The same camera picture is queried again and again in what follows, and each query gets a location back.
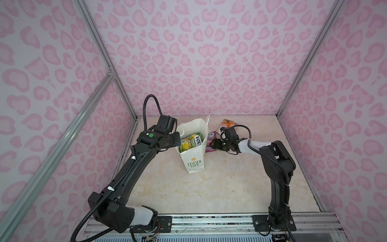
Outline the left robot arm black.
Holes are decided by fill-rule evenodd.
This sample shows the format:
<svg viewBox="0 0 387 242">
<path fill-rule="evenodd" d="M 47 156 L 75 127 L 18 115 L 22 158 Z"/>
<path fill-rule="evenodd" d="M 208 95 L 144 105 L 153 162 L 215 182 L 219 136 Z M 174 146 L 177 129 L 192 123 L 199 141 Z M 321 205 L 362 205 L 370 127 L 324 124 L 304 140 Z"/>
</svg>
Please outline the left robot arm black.
<svg viewBox="0 0 387 242">
<path fill-rule="evenodd" d="M 88 199 L 93 218 L 108 228 L 123 233 L 142 226 L 152 232 L 157 226 L 158 212 L 150 207 L 129 207 L 129 196 L 147 165 L 162 151 L 180 145 L 177 120 L 161 115 L 158 123 L 142 131 L 131 147 L 131 154 L 122 169 L 100 192 Z"/>
</svg>

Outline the white paper gift bag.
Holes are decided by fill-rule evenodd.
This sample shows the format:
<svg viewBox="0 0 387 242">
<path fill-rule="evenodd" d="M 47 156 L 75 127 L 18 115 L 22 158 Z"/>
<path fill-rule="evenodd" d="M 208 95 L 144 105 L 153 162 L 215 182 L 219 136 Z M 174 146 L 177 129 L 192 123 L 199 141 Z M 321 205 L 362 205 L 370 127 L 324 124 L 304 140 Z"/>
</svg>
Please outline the white paper gift bag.
<svg viewBox="0 0 387 242">
<path fill-rule="evenodd" d="M 210 116 L 207 116 L 206 120 L 197 118 L 177 126 L 181 140 L 195 133 L 201 133 L 202 135 L 202 145 L 199 147 L 192 148 L 183 153 L 178 151 L 179 147 L 175 147 L 188 173 L 205 170 L 204 155 L 206 153 L 207 135 L 209 133 L 209 120 Z"/>
</svg>

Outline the green yellow Fox's candy bag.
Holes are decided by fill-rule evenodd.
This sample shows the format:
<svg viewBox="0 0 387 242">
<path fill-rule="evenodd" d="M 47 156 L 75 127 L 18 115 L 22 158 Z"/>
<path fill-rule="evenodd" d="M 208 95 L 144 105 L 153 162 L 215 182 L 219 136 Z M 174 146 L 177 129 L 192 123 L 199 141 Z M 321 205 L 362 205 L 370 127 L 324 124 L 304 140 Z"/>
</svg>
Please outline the green yellow Fox's candy bag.
<svg viewBox="0 0 387 242">
<path fill-rule="evenodd" d="M 202 135 L 201 133 L 195 133 L 180 141 L 180 146 L 178 148 L 178 151 L 180 153 L 183 153 L 185 151 L 188 151 L 192 148 L 199 147 L 201 145 L 202 145 Z"/>
</svg>

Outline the aluminium frame post left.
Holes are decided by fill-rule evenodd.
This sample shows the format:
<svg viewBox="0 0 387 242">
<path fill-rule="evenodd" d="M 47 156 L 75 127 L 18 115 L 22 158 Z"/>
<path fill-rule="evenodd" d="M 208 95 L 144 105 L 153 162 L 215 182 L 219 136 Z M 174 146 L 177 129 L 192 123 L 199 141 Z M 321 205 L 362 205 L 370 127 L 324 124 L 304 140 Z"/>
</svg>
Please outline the aluminium frame post left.
<svg viewBox="0 0 387 242">
<path fill-rule="evenodd" d="M 119 90 L 121 97 L 124 100 L 124 104 L 128 108 L 132 118 L 134 120 L 137 120 L 138 116 L 136 115 L 136 113 L 132 107 L 132 104 L 130 103 L 129 97 L 124 89 L 124 85 L 123 85 L 123 83 L 122 83 L 122 81 L 117 73 L 116 68 L 114 67 L 112 59 L 108 53 L 108 50 L 107 50 L 106 45 L 102 39 L 101 34 L 98 31 L 98 28 L 96 26 L 96 23 L 93 19 L 93 16 L 89 10 L 87 3 L 85 1 L 80 1 L 80 0 L 75 0 L 74 3 L 77 6 L 80 15 L 82 16 L 82 19 L 84 20 L 85 25 L 86 25 L 87 29 L 89 30 L 89 32 L 93 38 L 93 41 L 95 42 L 95 45 L 96 45 L 103 61 L 105 62 L 106 67 L 108 68 L 109 72 L 113 75 L 113 80 L 114 80 L 114 82 Z"/>
</svg>

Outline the aluminium frame post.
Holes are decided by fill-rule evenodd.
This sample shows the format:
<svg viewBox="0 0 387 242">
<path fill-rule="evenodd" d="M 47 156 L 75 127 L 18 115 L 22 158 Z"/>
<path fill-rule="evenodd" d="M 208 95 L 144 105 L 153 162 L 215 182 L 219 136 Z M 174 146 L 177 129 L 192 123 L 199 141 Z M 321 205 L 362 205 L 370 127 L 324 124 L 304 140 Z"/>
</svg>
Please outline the aluminium frame post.
<svg viewBox="0 0 387 242">
<path fill-rule="evenodd" d="M 288 92 L 286 93 L 284 100 L 276 114 L 277 119 L 280 119 L 281 116 L 284 114 L 287 106 L 290 103 L 290 100 L 294 93 L 296 92 L 297 86 L 302 81 L 302 78 L 304 77 L 307 69 L 309 68 L 310 64 L 312 63 L 314 57 L 317 55 L 317 52 L 321 45 L 324 42 L 324 39 L 327 37 L 330 30 L 333 28 L 335 22 L 340 17 L 341 12 L 346 6 L 347 1 L 345 0 L 336 0 L 334 1 L 334 4 L 332 8 L 330 9 L 323 25 L 321 26 L 319 32 L 316 35 L 315 40 L 313 41 L 310 50 L 308 51 L 302 65 L 300 66 L 300 69 L 295 76 L 292 84 L 290 85 L 290 88 Z"/>
<path fill-rule="evenodd" d="M 85 25 L 86 25 L 87 29 L 89 30 L 89 32 L 93 38 L 93 41 L 95 42 L 95 45 L 96 45 L 103 61 L 105 62 L 106 67 L 108 68 L 109 72 L 113 75 L 113 80 L 114 80 L 114 82 L 119 90 L 121 97 L 124 100 L 124 104 L 128 108 L 132 118 L 134 120 L 137 120 L 138 116 L 136 115 L 136 113 L 132 107 L 132 104 L 130 103 L 129 97 L 124 89 L 124 85 L 123 85 L 123 83 L 122 83 L 122 81 L 117 73 L 116 68 L 114 67 L 112 59 L 108 53 L 108 50 L 107 50 L 106 45 L 102 39 L 101 34 L 98 31 L 98 28 L 96 26 L 96 23 L 93 19 L 93 16 L 89 10 L 87 3 L 85 1 L 80 1 L 80 0 L 75 0 L 74 3 L 77 6 L 80 15 L 82 16 L 82 19 L 84 20 Z"/>
</svg>

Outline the aluminium frame profile diagonal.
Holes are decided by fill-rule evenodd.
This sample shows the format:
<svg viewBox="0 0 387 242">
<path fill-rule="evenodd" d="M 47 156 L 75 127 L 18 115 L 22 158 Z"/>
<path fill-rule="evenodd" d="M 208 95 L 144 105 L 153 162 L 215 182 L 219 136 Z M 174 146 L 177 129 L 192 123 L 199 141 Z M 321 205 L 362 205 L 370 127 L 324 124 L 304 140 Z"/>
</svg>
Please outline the aluminium frame profile diagonal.
<svg viewBox="0 0 387 242">
<path fill-rule="evenodd" d="M 52 176 L 54 170 L 64 158 L 65 154 L 71 147 L 77 135 L 80 133 L 96 106 L 104 96 L 106 90 L 114 80 L 114 73 L 109 72 L 95 92 L 87 100 L 85 105 L 79 111 L 79 114 L 74 118 L 72 123 L 63 134 L 62 138 L 57 142 L 51 150 L 47 158 L 44 160 L 36 174 L 31 178 L 27 186 L 24 188 L 20 196 L 8 210 L 6 216 L 1 221 L 1 241 L 7 242 L 18 228 L 21 221 L 28 213 L 30 207 L 38 197 L 45 184 Z"/>
</svg>

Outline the aluminium frame post right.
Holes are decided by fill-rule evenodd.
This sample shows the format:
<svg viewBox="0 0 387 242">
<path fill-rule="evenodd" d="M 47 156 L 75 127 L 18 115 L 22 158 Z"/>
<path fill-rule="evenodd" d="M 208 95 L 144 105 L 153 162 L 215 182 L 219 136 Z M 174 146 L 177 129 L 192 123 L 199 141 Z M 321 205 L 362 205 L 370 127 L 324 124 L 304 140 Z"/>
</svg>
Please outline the aluminium frame post right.
<svg viewBox="0 0 387 242">
<path fill-rule="evenodd" d="M 330 30 L 333 28 L 335 22 L 340 17 L 341 12 L 346 6 L 347 1 L 345 0 L 336 0 L 334 1 L 334 4 L 332 8 L 330 9 L 323 25 L 321 26 L 319 32 L 316 35 L 315 40 L 313 41 L 310 50 L 308 51 L 302 65 L 300 66 L 300 69 L 295 76 L 292 84 L 290 85 L 290 88 L 288 92 L 286 93 L 284 100 L 276 114 L 277 119 L 280 119 L 281 116 L 284 114 L 287 106 L 290 103 L 290 100 L 294 93 L 296 92 L 297 86 L 302 81 L 302 78 L 304 77 L 307 69 L 309 68 L 310 64 L 312 63 L 314 57 L 317 55 L 317 52 L 321 45 L 324 42 L 324 39 L 327 37 Z"/>
</svg>

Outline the orange candy bag back side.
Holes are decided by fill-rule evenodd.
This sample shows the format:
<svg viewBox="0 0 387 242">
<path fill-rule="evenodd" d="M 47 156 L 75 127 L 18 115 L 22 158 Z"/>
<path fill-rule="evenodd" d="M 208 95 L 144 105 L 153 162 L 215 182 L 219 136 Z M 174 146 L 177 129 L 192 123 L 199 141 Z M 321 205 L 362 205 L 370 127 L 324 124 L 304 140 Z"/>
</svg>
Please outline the orange candy bag back side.
<svg viewBox="0 0 387 242">
<path fill-rule="evenodd" d="M 222 128 L 230 128 L 230 127 L 235 126 L 235 125 L 237 125 L 236 122 L 228 120 L 228 119 L 224 119 L 218 128 L 218 132 L 220 133 Z"/>
</svg>

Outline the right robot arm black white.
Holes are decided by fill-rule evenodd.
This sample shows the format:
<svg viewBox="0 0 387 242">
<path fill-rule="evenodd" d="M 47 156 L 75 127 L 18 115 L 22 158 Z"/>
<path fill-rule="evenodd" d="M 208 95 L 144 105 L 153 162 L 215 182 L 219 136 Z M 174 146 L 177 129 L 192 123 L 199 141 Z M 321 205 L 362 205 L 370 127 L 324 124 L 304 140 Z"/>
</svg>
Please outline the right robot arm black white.
<svg viewBox="0 0 387 242">
<path fill-rule="evenodd" d="M 271 202 L 267 221 L 257 222 L 256 230 L 259 232 L 266 229 L 296 231 L 289 206 L 290 181 L 296 164 L 282 142 L 264 143 L 247 138 L 240 140 L 214 139 L 210 143 L 210 147 L 219 151 L 233 151 L 236 155 L 243 153 L 260 156 L 264 170 L 271 182 Z"/>
</svg>

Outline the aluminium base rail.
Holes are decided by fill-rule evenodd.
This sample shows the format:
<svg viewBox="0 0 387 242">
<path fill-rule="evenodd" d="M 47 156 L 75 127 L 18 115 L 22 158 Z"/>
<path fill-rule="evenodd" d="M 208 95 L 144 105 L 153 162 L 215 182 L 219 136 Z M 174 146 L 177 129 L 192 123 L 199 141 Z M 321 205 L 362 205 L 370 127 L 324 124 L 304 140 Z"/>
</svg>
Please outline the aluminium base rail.
<svg viewBox="0 0 387 242">
<path fill-rule="evenodd" d="M 293 212 L 288 228 L 269 231 L 263 213 L 163 214 L 161 229 L 112 231 L 99 242 L 346 242 L 337 216 L 329 212 Z"/>
</svg>

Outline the purple berries Fox's candy bag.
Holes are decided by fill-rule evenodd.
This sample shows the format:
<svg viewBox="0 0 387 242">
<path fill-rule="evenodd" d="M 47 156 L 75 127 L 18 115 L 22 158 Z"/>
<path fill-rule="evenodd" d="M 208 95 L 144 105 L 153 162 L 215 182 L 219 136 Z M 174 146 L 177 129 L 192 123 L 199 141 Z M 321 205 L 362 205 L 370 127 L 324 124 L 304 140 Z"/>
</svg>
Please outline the purple berries Fox's candy bag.
<svg viewBox="0 0 387 242">
<path fill-rule="evenodd" d="M 213 148 L 211 143 L 217 139 L 216 131 L 209 132 L 207 135 L 206 153 L 217 151 L 217 148 Z"/>
</svg>

